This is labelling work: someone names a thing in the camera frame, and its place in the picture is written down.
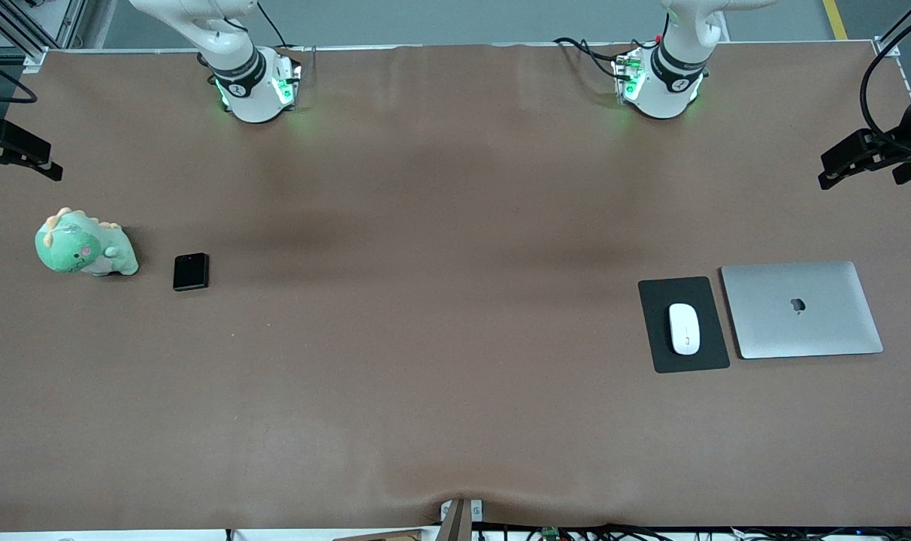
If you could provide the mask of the black flip phone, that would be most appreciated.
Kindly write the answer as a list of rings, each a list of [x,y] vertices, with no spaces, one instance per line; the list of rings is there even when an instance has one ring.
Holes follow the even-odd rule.
[[[209,286],[210,257],[204,252],[174,258],[173,284],[176,292],[201,290]]]

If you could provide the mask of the white computer mouse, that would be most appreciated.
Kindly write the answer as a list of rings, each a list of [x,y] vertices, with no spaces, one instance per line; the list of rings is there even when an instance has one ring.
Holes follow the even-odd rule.
[[[699,353],[701,329],[696,309],[689,304],[670,304],[667,309],[670,346],[682,356]]]

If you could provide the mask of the black mouse pad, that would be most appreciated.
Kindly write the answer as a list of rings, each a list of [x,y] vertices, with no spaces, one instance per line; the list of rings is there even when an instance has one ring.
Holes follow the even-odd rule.
[[[730,366],[709,278],[642,280],[637,286],[655,372],[703,372]],[[671,349],[667,321],[670,304],[689,304],[696,309],[701,329],[699,353],[682,356]]]

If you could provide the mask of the green dinosaur plush toy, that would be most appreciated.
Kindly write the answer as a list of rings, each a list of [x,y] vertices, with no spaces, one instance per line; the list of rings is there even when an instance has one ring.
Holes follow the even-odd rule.
[[[61,274],[133,275],[134,247],[122,226],[64,207],[37,230],[34,244],[44,266]]]

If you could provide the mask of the silver laptop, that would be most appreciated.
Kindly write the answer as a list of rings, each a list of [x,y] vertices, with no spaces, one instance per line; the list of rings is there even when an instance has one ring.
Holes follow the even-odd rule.
[[[720,270],[740,357],[884,352],[853,261],[796,261]]]

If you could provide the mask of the brown table cloth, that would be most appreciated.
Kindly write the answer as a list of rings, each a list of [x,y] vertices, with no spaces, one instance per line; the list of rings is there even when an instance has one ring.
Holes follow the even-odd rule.
[[[822,191],[867,42],[725,44],[672,121],[549,46],[322,51],[294,113],[194,55],[56,53],[0,168],[0,531],[911,526],[911,186]],[[37,230],[123,227],[133,275]],[[204,252],[209,286],[176,292]],[[882,354],[660,374],[637,290],[853,261]]]

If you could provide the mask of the brown wooden board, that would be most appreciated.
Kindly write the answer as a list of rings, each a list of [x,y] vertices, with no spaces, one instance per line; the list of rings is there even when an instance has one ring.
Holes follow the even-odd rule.
[[[422,530],[391,530],[353,536],[343,536],[332,541],[422,541]]]

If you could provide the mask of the aluminium frame structure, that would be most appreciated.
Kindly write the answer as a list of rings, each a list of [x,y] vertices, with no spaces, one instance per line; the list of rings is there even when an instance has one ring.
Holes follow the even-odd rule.
[[[47,46],[71,47],[91,0],[0,0],[0,61],[22,61]]]

